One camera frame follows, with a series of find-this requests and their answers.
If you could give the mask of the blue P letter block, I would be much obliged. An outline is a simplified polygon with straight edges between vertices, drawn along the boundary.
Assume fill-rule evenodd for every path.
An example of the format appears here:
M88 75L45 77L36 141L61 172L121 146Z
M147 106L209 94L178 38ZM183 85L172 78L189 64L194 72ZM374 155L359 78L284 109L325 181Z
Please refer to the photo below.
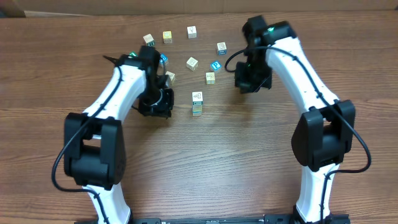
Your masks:
M210 68L212 72L218 73L222 70L222 65L219 63L219 61L214 61L211 63Z

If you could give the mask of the blue X letter block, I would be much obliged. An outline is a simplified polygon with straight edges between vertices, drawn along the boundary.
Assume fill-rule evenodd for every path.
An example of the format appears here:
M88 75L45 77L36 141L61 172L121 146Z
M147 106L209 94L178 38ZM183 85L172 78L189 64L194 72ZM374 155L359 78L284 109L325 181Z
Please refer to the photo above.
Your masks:
M192 111L194 113L200 113L203 111L203 105L193 105L192 106Z

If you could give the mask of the blue H letter block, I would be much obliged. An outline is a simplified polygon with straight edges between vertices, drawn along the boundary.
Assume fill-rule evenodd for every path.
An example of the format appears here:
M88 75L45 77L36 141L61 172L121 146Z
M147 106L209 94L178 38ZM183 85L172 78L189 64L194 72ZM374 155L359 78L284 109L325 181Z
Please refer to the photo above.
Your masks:
M202 115L202 111L193 111L192 112L192 116L201 116Z

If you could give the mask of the wooden block green side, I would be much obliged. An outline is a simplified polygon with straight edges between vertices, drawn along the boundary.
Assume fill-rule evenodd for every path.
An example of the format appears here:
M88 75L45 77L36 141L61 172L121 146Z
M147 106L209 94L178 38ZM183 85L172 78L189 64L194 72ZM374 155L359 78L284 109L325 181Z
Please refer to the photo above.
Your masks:
M192 93L192 104L193 105L202 105L203 104L203 92L195 91Z

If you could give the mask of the yellow side pineapple block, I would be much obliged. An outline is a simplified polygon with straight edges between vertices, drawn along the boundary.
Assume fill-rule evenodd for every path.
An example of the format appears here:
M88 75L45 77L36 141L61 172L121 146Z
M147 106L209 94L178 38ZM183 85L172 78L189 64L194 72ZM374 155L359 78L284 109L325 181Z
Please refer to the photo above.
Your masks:
M215 73L214 72L206 72L205 73L206 84L213 85L215 84Z

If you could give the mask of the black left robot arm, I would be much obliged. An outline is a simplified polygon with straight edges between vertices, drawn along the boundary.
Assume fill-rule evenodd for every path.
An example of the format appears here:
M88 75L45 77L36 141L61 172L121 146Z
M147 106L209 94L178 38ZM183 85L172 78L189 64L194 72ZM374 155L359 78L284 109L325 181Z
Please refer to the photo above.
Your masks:
M57 156L51 179L56 181L60 161L64 172L72 177L76 192L90 195L97 212L95 223L132 223L121 180L126 168L123 122L134 103L143 116L169 118L174 106L170 78L157 73L160 53L143 45L137 55L109 57L113 76L97 98L82 113L69 113L64 123L64 147Z

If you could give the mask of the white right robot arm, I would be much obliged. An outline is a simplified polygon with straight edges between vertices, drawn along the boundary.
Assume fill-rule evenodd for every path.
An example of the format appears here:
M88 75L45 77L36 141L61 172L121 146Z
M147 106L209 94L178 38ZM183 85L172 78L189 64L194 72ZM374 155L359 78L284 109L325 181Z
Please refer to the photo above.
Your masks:
M300 119L291 139L302 166L300 195L290 223L349 223L328 206L334 172L351 149L355 108L340 101L307 60L299 38L287 21L267 25L262 16L248 19L242 32L248 46L246 62L238 62L235 85L241 93L271 88L278 74L296 104Z

